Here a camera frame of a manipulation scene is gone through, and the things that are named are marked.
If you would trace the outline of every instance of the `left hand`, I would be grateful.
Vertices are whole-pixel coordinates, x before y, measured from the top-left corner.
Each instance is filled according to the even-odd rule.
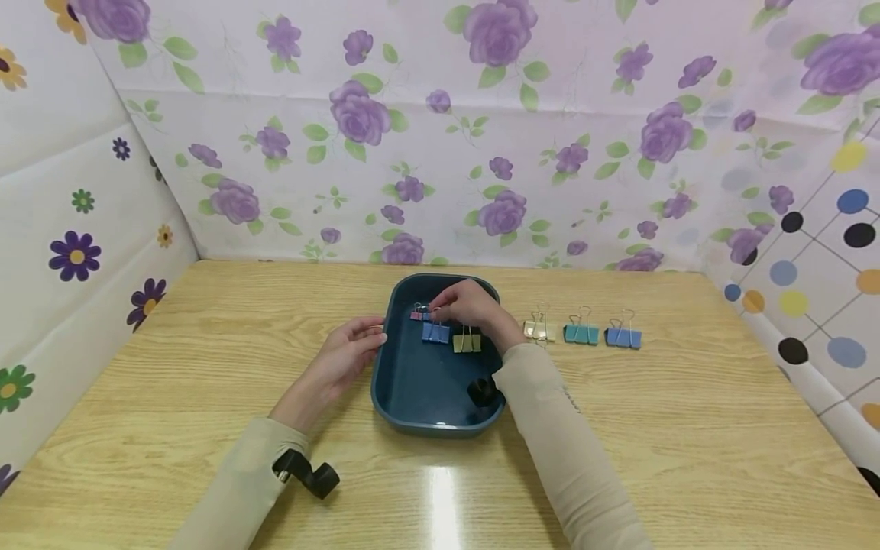
[[[388,339],[384,319],[358,317],[335,328],[269,418],[306,434],[324,410],[351,387]]]

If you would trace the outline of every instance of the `blue binder clip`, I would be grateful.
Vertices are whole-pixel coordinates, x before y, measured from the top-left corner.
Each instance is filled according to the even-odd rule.
[[[587,309],[586,325],[583,323],[583,314],[581,313],[583,308]],[[566,342],[590,344],[591,346],[599,344],[599,327],[590,324],[591,313],[593,313],[593,310],[589,306],[582,305],[577,308],[577,315],[568,317],[571,320],[571,324],[566,325],[562,331],[562,336]]]

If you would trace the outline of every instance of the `wooden table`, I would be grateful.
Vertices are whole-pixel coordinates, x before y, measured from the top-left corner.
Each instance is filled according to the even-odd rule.
[[[193,265],[0,501],[0,547],[163,548],[242,428],[344,319],[426,268]],[[641,351],[548,348],[657,548],[877,548],[880,501],[702,275],[448,268],[604,324]],[[392,431],[362,376],[316,437],[342,484],[287,491],[254,548],[567,547],[510,413],[482,437]]]

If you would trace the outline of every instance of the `purple rose print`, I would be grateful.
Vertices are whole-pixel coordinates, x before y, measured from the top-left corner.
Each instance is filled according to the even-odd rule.
[[[569,256],[580,256],[587,252],[588,245],[582,240],[573,240],[565,247],[565,253]]]
[[[617,262],[614,271],[654,271],[660,267],[663,253],[653,248],[642,248],[629,258]]]
[[[74,8],[103,40],[136,44],[150,35],[150,6],[144,0],[78,0]]]
[[[446,114],[449,112],[450,107],[452,107],[452,101],[449,99],[449,94],[446,91],[434,90],[425,98],[425,105],[437,114]]]
[[[236,225],[260,217],[260,200],[253,194],[253,187],[236,180],[220,180],[210,200],[217,214],[223,214]]]
[[[425,198],[425,184],[413,176],[405,176],[403,180],[397,182],[394,189],[397,190],[397,196],[404,202],[419,202]]]
[[[425,249],[422,240],[409,233],[398,233],[394,241],[382,249],[383,263],[415,266],[422,263]]]
[[[576,173],[581,169],[581,163],[587,162],[590,152],[580,143],[572,143],[563,147],[556,153],[556,172]]]
[[[654,54],[648,51],[648,44],[639,44],[635,50],[630,50],[620,56],[620,66],[617,68],[617,76],[629,84],[634,80],[642,80],[645,76],[645,65],[654,59]]]
[[[223,163],[217,158],[217,152],[211,149],[208,145],[193,143],[189,146],[189,154],[206,166],[210,166],[211,168],[223,168]]]
[[[268,44],[266,48],[282,61],[290,61],[291,57],[299,57],[302,50],[299,49],[297,40],[303,32],[290,24],[290,19],[280,17],[274,25],[266,25],[263,30]]]
[[[367,54],[373,49],[373,35],[363,29],[354,31],[342,41],[345,48],[345,62],[354,67],[367,61]]]
[[[744,265],[771,229],[773,229],[771,224],[761,224],[754,229],[744,228],[733,231],[727,239],[730,261]]]
[[[519,57],[532,39],[538,23],[528,0],[497,0],[478,4],[465,19],[465,40],[471,43],[471,61],[489,67],[504,67]]]
[[[697,57],[685,65],[685,74],[678,79],[678,88],[684,90],[697,85],[703,77],[715,68],[715,58],[711,55]]]
[[[290,145],[290,139],[284,132],[266,126],[257,132],[257,143],[262,147],[266,158],[287,158],[287,146]]]
[[[671,101],[648,115],[640,148],[647,160],[669,164],[677,152],[687,148],[693,126],[682,118],[684,114],[681,104]]]
[[[489,161],[489,170],[491,170],[499,180],[510,181],[510,178],[513,178],[513,163],[507,158],[493,158]]]
[[[748,132],[755,125],[756,121],[758,121],[758,116],[755,115],[754,111],[751,109],[743,111],[737,118],[733,119],[733,131]]]
[[[770,206],[776,213],[782,216],[788,212],[788,207],[795,203],[795,194],[786,186],[770,187]]]
[[[486,228],[487,235],[494,237],[516,231],[523,222],[523,216],[525,197],[507,189],[497,194],[494,202],[480,209],[477,224]]]
[[[680,220],[691,208],[691,197],[684,193],[678,193],[668,199],[663,205],[663,217],[674,217]]]
[[[388,206],[382,207],[379,211],[382,213],[382,216],[385,217],[390,223],[395,225],[403,225],[403,210],[397,208],[396,206],[389,204]]]
[[[659,225],[651,222],[650,220],[645,220],[640,224],[635,226],[635,230],[639,232],[639,237],[646,238],[647,240],[651,240],[657,236],[657,230],[660,228]]]
[[[329,245],[335,245],[341,238],[342,233],[334,227],[325,227],[321,230],[321,239]]]
[[[330,92],[330,112],[339,131],[355,143],[379,145],[391,130],[391,115],[378,101],[370,99],[363,84],[349,80]]]
[[[859,34],[837,34],[822,42],[803,60],[804,90],[829,96],[861,92],[880,77],[880,26]]]

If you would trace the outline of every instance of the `hand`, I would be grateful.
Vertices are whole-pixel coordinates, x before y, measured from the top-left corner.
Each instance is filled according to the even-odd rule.
[[[358,317],[334,329],[269,418],[308,433],[324,410],[351,387],[388,336],[382,317]]]
[[[502,356],[508,349],[526,341],[517,320],[474,279],[465,279],[447,287],[431,300],[428,308],[435,321],[442,323],[455,319],[462,325],[477,326],[492,340]]]

